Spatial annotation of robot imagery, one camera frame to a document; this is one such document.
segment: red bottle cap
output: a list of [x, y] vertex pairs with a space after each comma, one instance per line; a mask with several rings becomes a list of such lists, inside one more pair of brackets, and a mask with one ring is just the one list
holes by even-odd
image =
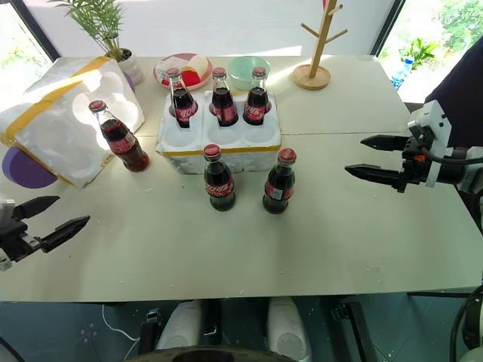
[[176, 68], [176, 67], [170, 68], [166, 71], [166, 74], [168, 74], [168, 75], [180, 74], [180, 69]]
[[266, 69], [263, 68], [262, 66], [256, 66], [254, 68], [254, 75], [265, 75], [266, 74]]
[[106, 109], [106, 104], [102, 100], [94, 100], [89, 103], [89, 109], [91, 112], [99, 112]]
[[209, 145], [205, 146], [205, 148], [203, 149], [203, 153], [205, 154], [205, 156], [214, 157], [221, 154], [221, 149], [218, 145], [210, 143]]
[[278, 160], [283, 164], [293, 164], [297, 159], [297, 154], [293, 149], [281, 149], [278, 153]]
[[226, 74], [226, 70], [223, 67], [219, 66], [219, 67], [213, 69], [213, 73], [212, 74], [213, 75], [218, 75], [218, 76], [225, 75]]

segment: white foam cooler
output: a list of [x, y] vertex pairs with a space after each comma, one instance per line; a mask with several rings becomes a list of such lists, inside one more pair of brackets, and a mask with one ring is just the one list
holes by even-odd
[[272, 109], [265, 114], [263, 125], [252, 126], [243, 119], [247, 94], [233, 96], [238, 121], [230, 127], [220, 127], [217, 117], [209, 110], [211, 91], [194, 97], [198, 111], [191, 117], [189, 128], [179, 127], [169, 112], [168, 95], [161, 119], [156, 151], [163, 155], [173, 168], [184, 174], [201, 174], [205, 169], [203, 148], [208, 143], [220, 146], [223, 160], [232, 172], [266, 171], [273, 167], [281, 145], [275, 99], [269, 94]]

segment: glass bottle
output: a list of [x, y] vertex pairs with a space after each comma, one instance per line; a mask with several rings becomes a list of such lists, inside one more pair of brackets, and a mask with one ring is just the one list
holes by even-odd
[[235, 184], [228, 166], [221, 160], [218, 145], [209, 144], [203, 149], [206, 160], [205, 185], [210, 203], [218, 211], [227, 211], [235, 204]]
[[233, 102], [232, 94], [226, 83], [226, 70], [215, 68], [213, 75], [213, 96], [211, 98], [211, 111], [218, 118], [221, 127], [228, 127], [235, 124], [238, 120], [236, 107]]
[[96, 115], [100, 131], [112, 153], [124, 162], [129, 171], [145, 170], [149, 166], [149, 156], [141, 149], [139, 141], [129, 128], [109, 111], [102, 100], [91, 102], [89, 109]]
[[270, 171], [265, 183], [263, 206], [269, 213], [283, 213], [288, 206], [288, 199], [294, 193], [295, 174], [292, 166], [297, 155], [293, 149], [282, 149], [278, 161]]
[[184, 85], [181, 72], [178, 68], [167, 70], [169, 88], [171, 92], [171, 104], [174, 115], [181, 128], [189, 128], [189, 119], [198, 110], [198, 104]]
[[263, 117], [268, 112], [269, 98], [266, 93], [265, 82], [265, 68], [256, 66], [252, 74], [250, 92], [243, 112], [243, 119], [253, 126], [262, 125]]

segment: black fabric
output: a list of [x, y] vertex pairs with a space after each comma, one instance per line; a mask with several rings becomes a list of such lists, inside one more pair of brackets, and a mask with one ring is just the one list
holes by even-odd
[[438, 100], [452, 130], [450, 147], [483, 146], [483, 37], [426, 98]]

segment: wooden stand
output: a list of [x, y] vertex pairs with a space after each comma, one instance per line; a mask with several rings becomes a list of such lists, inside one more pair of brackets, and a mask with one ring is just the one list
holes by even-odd
[[294, 83], [299, 87], [315, 91], [327, 87], [329, 81], [331, 81], [331, 74], [326, 68], [318, 66], [320, 63], [320, 57], [324, 51], [324, 46], [347, 33], [347, 29], [342, 32], [338, 32], [336, 35], [328, 38], [329, 27], [331, 26], [333, 15], [342, 9], [342, 5], [336, 6], [337, 0], [328, 0], [324, 9], [324, 16], [320, 24], [319, 32], [308, 27], [302, 23], [301, 26], [310, 32], [310, 34], [317, 37], [317, 45], [315, 46], [314, 54], [312, 55], [312, 62], [303, 66], [298, 66], [292, 73], [292, 79]]

